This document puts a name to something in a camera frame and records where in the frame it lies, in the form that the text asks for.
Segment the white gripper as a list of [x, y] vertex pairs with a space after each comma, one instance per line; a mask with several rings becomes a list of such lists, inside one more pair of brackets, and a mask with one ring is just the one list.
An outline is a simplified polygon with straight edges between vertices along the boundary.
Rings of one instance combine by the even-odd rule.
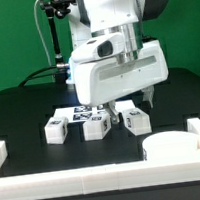
[[74, 71], [79, 102], [91, 107], [109, 102], [109, 113], [114, 124], [120, 122], [115, 99], [142, 89], [143, 101], [153, 107], [152, 85], [165, 81], [169, 75], [158, 40], [145, 42], [137, 60], [119, 64], [115, 57], [111, 57], [78, 64]]

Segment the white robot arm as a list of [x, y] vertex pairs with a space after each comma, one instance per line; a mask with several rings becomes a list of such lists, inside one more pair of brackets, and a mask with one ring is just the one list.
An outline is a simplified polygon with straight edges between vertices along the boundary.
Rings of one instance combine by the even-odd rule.
[[74, 48], [70, 62], [82, 105], [102, 105], [119, 122], [115, 101], [168, 77], [160, 43], [143, 37], [143, 22], [157, 18], [168, 0], [60, 0], [69, 9]]

